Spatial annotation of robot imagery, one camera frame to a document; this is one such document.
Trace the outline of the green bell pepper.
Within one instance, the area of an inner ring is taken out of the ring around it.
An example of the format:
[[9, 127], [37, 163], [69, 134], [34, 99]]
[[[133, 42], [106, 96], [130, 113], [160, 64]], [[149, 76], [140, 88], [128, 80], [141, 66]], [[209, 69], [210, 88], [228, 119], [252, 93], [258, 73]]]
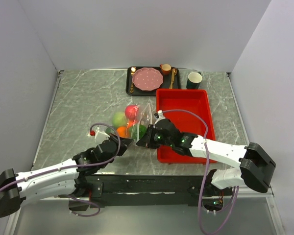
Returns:
[[147, 128], [144, 125], [135, 124], [129, 128], [129, 134], [132, 139], [139, 140], [146, 133]]

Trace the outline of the red yellow peach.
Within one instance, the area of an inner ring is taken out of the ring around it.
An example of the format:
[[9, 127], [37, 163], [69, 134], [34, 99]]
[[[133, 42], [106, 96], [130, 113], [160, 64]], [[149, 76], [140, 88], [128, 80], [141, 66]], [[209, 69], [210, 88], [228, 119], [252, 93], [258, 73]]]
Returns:
[[138, 120], [137, 119], [130, 119], [128, 122], [127, 122], [127, 127], [131, 127], [131, 126], [134, 126], [135, 124], [138, 123]]

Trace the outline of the orange tangerine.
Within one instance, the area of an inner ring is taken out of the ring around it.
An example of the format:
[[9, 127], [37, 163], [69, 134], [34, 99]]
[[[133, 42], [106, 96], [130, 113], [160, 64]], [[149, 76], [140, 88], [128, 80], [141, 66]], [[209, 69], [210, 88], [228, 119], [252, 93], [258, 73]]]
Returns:
[[120, 126], [116, 131], [121, 138], [129, 138], [130, 137], [130, 133], [129, 133], [127, 127], [125, 127], [125, 126]]

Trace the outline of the clear zip top bag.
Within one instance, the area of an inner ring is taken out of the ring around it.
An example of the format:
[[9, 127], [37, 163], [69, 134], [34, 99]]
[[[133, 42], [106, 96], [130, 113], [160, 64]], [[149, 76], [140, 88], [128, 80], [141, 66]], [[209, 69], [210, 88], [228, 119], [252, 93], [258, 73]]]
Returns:
[[112, 127], [121, 138], [140, 140], [153, 122], [151, 105], [129, 104], [113, 113]]

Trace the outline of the red apple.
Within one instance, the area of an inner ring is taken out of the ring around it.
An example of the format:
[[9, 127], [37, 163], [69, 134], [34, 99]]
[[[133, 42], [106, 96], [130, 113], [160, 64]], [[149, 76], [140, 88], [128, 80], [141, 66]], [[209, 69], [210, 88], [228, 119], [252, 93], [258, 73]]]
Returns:
[[139, 108], [140, 106], [139, 105], [136, 105], [136, 104], [131, 104], [131, 105], [128, 105], [126, 108], [125, 108], [125, 116], [129, 119], [129, 120], [134, 120], [136, 119], [137, 115], [138, 115], [138, 112], [139, 112]]

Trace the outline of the light green cabbage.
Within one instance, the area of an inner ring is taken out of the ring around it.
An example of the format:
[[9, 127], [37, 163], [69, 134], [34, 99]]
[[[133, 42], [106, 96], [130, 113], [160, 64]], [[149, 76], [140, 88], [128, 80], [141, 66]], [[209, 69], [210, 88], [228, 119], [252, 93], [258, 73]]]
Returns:
[[115, 112], [112, 116], [112, 125], [114, 128], [127, 125], [127, 118], [124, 112]]

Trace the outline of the green avocado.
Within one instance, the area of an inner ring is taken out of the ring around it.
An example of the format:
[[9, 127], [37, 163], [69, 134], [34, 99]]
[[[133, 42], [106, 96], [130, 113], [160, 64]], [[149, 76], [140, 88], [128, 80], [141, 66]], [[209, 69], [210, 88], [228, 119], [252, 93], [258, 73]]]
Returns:
[[106, 130], [105, 130], [105, 133], [107, 133], [107, 134], [113, 134], [114, 135], [115, 134], [115, 131], [113, 129], [107, 127]]

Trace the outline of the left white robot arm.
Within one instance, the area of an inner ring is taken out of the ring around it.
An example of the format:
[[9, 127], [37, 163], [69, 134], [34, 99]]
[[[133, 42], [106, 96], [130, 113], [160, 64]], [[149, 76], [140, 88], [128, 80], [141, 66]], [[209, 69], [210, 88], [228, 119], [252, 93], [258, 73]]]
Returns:
[[16, 173], [12, 168], [3, 171], [0, 174], [0, 218], [44, 198], [83, 196], [89, 188], [86, 177], [105, 168], [116, 156], [122, 156], [132, 143], [132, 139], [111, 135], [96, 147], [59, 164], [28, 172]]

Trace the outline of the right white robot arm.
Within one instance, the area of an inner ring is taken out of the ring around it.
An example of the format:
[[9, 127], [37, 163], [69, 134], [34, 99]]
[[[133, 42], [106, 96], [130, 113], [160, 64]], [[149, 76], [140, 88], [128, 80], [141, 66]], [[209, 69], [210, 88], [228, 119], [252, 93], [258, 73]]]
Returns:
[[266, 193], [276, 168], [274, 160], [257, 143], [244, 146], [208, 140], [197, 134], [180, 132], [166, 118], [149, 125], [137, 145], [151, 149], [168, 146], [182, 156], [206, 158], [230, 166], [227, 170], [208, 173], [204, 188], [210, 195], [237, 186]]

